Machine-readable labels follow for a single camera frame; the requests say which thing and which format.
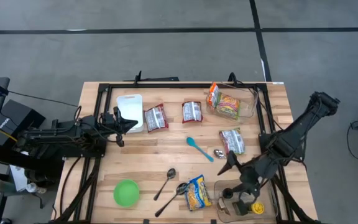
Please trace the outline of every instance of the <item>wooden table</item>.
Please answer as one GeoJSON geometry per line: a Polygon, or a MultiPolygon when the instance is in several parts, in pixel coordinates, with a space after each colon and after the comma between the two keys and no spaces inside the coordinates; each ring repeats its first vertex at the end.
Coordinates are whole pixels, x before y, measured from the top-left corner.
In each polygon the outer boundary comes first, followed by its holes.
{"type": "MultiPolygon", "coordinates": [[[[81,93],[80,104],[82,106],[81,116],[93,114],[95,99],[99,82],[84,83],[81,93]]],[[[293,118],[285,91],[281,84],[267,83],[270,104],[273,117],[281,127],[286,128],[292,123],[293,118]]],[[[209,155],[213,156],[214,149],[223,149],[218,131],[240,127],[246,143],[246,153],[238,156],[238,160],[246,162],[252,157],[260,154],[258,134],[260,134],[257,114],[238,125],[233,121],[209,114],[206,111],[205,97],[207,89],[202,88],[117,88],[112,91],[111,108],[116,106],[116,98],[120,95],[141,94],[143,107],[147,110],[159,103],[164,103],[169,122],[169,130],[147,132],[146,124],[141,133],[132,133],[124,136],[125,147],[118,147],[109,143],[106,155],[101,159],[101,166],[96,188],[92,223],[142,223],[143,219],[149,219],[151,223],[210,223],[211,219],[218,216],[214,205],[189,212],[184,197],[177,197],[161,214],[159,218],[154,213],[162,207],[174,194],[177,185],[186,182],[200,174],[203,174],[208,188],[209,196],[214,197],[213,187],[218,180],[234,180],[239,178],[239,172],[233,168],[231,171],[217,176],[216,174],[225,164],[224,159],[215,159],[210,162],[195,148],[186,145],[186,137],[193,137],[197,144],[209,155]],[[204,120],[202,123],[182,124],[181,104],[184,101],[201,101],[204,120]],[[166,180],[167,170],[174,167],[177,175],[168,181],[159,199],[153,201],[154,195],[166,180]],[[113,199],[113,190],[122,179],[132,179],[140,188],[140,200],[131,208],[122,208],[113,199]]],[[[224,93],[236,96],[231,90],[223,89],[224,93]]],[[[75,158],[65,161],[62,178],[58,189],[55,206],[59,211],[60,194],[63,181],[75,158]]],[[[81,172],[83,170],[81,159],[73,169],[65,189],[63,198],[63,209],[72,201],[78,192],[81,172]]],[[[300,207],[311,218],[317,219],[313,198],[308,183],[305,168],[295,162],[285,167],[288,188],[300,207]]],[[[286,218],[285,206],[282,208],[283,219],[286,218]]],[[[85,218],[88,196],[85,195],[81,208],[81,219],[85,218]]],[[[249,220],[246,223],[275,223],[271,220],[249,220]]]]}

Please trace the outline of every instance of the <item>black box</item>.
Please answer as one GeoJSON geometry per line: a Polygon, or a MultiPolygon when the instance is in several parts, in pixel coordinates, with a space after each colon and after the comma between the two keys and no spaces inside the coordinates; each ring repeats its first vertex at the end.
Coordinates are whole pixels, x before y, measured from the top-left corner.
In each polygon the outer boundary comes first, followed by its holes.
{"type": "MultiPolygon", "coordinates": [[[[35,110],[9,100],[1,110],[0,129],[17,138],[17,135],[28,127],[39,128],[44,120],[45,117],[35,110]]],[[[12,149],[14,145],[15,142],[11,138],[0,132],[0,146],[12,149]]]]}

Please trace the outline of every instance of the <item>clear plastic container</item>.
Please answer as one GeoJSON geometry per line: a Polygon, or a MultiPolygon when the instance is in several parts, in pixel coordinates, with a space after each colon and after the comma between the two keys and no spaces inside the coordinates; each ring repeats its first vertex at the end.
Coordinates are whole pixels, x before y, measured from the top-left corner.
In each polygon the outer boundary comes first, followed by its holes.
{"type": "MultiPolygon", "coordinates": [[[[244,221],[244,220],[256,220],[256,219],[273,219],[278,214],[277,201],[275,200],[273,194],[273,188],[271,183],[267,183],[260,190],[260,195],[257,198],[256,202],[262,203],[264,206],[264,212],[262,214],[256,214],[249,212],[247,215],[237,215],[235,208],[233,207],[234,202],[239,201],[239,193],[234,193],[233,197],[230,199],[222,198],[222,191],[226,188],[233,188],[239,185],[240,180],[220,180],[215,183],[214,194],[215,194],[215,206],[216,212],[218,213],[219,219],[224,223],[235,222],[235,221],[244,221]],[[226,212],[220,210],[218,206],[218,200],[222,200],[223,204],[226,206],[226,212]]],[[[252,202],[254,197],[248,194],[241,194],[241,200],[243,202],[252,202]]]]}
{"type": "Polygon", "coordinates": [[[219,94],[216,95],[216,106],[208,103],[209,93],[206,97],[207,111],[211,114],[221,116],[238,123],[243,123],[247,118],[254,115],[256,104],[258,102],[258,93],[250,88],[236,88],[223,82],[216,82],[219,88],[219,94]],[[236,113],[227,110],[227,105],[238,105],[236,113]]]}

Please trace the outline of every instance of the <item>yellow snack bag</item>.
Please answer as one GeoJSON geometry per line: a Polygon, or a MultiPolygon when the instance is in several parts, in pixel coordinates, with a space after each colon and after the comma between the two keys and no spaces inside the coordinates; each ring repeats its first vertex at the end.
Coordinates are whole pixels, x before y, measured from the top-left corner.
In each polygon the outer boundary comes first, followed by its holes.
{"type": "Polygon", "coordinates": [[[212,205],[211,198],[206,190],[203,175],[188,182],[185,198],[190,211],[212,205]]]}

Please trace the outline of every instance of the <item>yellow lid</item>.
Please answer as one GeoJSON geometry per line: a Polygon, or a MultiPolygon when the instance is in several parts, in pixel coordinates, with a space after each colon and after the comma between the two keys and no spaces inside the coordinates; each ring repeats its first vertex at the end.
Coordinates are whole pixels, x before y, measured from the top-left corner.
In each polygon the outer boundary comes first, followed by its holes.
{"type": "Polygon", "coordinates": [[[251,205],[251,210],[255,214],[260,215],[263,214],[263,212],[265,211],[265,207],[261,202],[255,202],[251,205]]]}

